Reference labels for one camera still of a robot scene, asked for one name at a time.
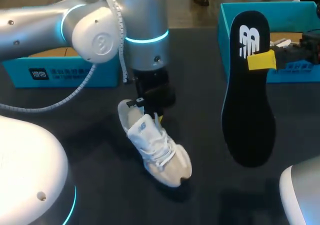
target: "shoe tongue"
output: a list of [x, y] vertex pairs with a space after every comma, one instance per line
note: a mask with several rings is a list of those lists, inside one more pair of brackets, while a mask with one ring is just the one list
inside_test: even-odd
[[161, 138], [154, 120], [149, 114], [145, 114], [141, 117], [127, 132], [128, 137], [138, 136], [146, 141]]

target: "white shoe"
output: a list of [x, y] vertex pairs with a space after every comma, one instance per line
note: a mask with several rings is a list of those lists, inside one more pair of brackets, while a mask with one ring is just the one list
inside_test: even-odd
[[155, 121], [143, 107], [128, 107], [123, 100], [118, 114], [123, 130], [143, 158], [145, 169], [159, 182], [176, 188], [189, 179], [192, 165], [187, 151], [168, 136], [155, 113]]

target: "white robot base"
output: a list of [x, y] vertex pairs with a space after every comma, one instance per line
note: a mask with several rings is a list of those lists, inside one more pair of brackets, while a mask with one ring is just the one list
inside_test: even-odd
[[60, 142], [0, 116], [0, 224], [75, 225], [77, 189]]
[[280, 196], [290, 225], [320, 221], [320, 156], [288, 167], [280, 178]]

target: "blue led light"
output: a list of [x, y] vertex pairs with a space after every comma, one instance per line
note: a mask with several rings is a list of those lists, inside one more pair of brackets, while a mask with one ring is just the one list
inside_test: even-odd
[[131, 39], [128, 37], [126, 37], [125, 40], [127, 40], [131, 43], [135, 43], [135, 44], [151, 44], [151, 43], [155, 43], [155, 42], [158, 42], [158, 41], [164, 39], [166, 36], [168, 36], [168, 34], [169, 34], [169, 30], [167, 30], [165, 32], [165, 34], [163, 34], [161, 36], [158, 36], [158, 37], [152, 38], [152, 39], [148, 39], [148, 40], [136, 40], [136, 39]]
[[76, 206], [76, 199], [77, 199], [77, 188], [76, 186], [74, 186], [74, 199], [73, 199], [73, 204], [72, 204], [72, 207], [71, 207], [71, 210], [69, 212], [69, 215], [68, 217], [66, 218], [66, 220], [64, 221], [64, 223], [62, 225], [66, 225], [67, 222], [69, 221], [74, 209], [75, 209], [75, 206]]
[[77, 9], [77, 8], [79, 8], [79, 7], [82, 7], [82, 6], [84, 6], [84, 4], [76, 5], [76, 6], [74, 6], [73, 8], [70, 8], [68, 11], [66, 11], [66, 13], [63, 15], [63, 18], [62, 18], [62, 20], [61, 20], [61, 25], [60, 25], [60, 33], [61, 33], [61, 35], [62, 35], [63, 40], [66, 41], [65, 36], [64, 36], [64, 32], [63, 32], [64, 22], [65, 22], [66, 17], [68, 16], [68, 14], [69, 14], [72, 10], [75, 10], [75, 9]]

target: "yellow clamp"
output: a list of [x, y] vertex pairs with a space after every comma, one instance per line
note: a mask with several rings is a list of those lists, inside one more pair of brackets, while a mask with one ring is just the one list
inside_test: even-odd
[[249, 70], [277, 69], [275, 51], [252, 54], [247, 57]]

